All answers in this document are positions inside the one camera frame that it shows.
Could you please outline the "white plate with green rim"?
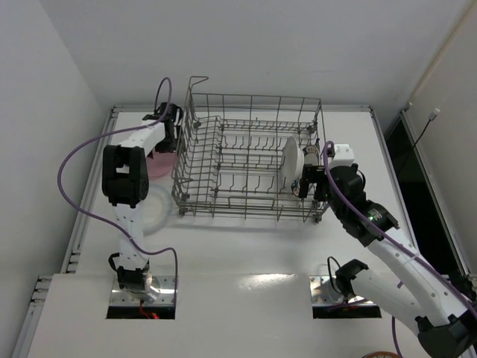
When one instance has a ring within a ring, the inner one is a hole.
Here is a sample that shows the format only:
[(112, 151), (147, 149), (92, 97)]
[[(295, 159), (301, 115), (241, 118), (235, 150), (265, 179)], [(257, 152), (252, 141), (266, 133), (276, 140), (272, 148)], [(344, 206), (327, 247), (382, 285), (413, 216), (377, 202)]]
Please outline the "white plate with green rim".
[[(307, 145), (306, 147), (304, 147), (303, 149), (303, 153), (304, 153), (304, 165), (305, 164), (312, 164), (314, 166), (317, 166), (317, 177), (316, 177), (316, 182), (313, 183), (310, 187), (309, 187), (309, 191), (310, 189), (312, 188), (312, 186), (314, 184), (317, 183), (317, 180), (318, 180), (318, 177), (319, 177), (319, 164), (320, 164), (320, 160), (319, 160), (319, 153), (318, 153), (318, 147), (316, 145)], [(300, 188), (300, 178), (298, 180), (296, 180), (293, 184), (292, 184), (292, 187), (291, 187), (291, 193), (293, 196), (295, 197), (298, 197), (298, 192), (299, 192), (299, 188)]]

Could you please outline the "white deep plate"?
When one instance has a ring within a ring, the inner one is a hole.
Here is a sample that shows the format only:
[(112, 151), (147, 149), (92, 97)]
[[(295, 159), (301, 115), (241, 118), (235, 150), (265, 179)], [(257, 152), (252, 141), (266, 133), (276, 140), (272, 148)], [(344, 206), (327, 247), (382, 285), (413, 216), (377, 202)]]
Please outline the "white deep plate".
[(291, 192), (292, 184), (301, 177), (304, 165), (304, 153), (299, 142), (290, 136), (282, 149), (282, 161), (280, 164), (280, 177), (283, 188)]

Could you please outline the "pink plate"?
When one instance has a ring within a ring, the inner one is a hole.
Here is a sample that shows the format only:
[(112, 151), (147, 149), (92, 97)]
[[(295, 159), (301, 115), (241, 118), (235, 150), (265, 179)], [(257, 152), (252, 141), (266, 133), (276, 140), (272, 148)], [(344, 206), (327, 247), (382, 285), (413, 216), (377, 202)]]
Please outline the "pink plate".
[(146, 158), (146, 165), (149, 178), (161, 178), (168, 174), (174, 167), (176, 154), (171, 153), (154, 153), (153, 157)]

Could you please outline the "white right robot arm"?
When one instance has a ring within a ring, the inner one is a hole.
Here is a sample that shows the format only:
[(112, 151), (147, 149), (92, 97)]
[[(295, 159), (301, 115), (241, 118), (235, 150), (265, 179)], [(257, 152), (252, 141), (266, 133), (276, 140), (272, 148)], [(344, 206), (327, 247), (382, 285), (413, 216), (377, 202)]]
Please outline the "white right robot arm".
[(397, 276), (396, 282), (387, 280), (353, 259), (329, 273), (336, 298), (360, 296), (377, 304), (411, 330), (431, 357), (459, 357), (476, 343), (476, 303), (420, 256), (385, 207), (367, 199), (357, 164), (306, 164), (299, 197), (311, 185), (314, 198), (331, 207), (343, 229)]

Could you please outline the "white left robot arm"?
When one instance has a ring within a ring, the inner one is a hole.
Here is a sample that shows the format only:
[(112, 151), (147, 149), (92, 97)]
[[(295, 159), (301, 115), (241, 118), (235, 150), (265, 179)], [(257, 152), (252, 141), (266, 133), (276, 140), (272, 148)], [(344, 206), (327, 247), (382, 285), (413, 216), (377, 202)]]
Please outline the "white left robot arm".
[(120, 240), (118, 260), (111, 266), (119, 288), (134, 295), (145, 295), (152, 284), (150, 254), (144, 244), (142, 202), (149, 192), (147, 157), (176, 148), (176, 121), (183, 110), (165, 102), (142, 119), (139, 129), (116, 145), (103, 150), (101, 187), (113, 206), (117, 225), (124, 238)]

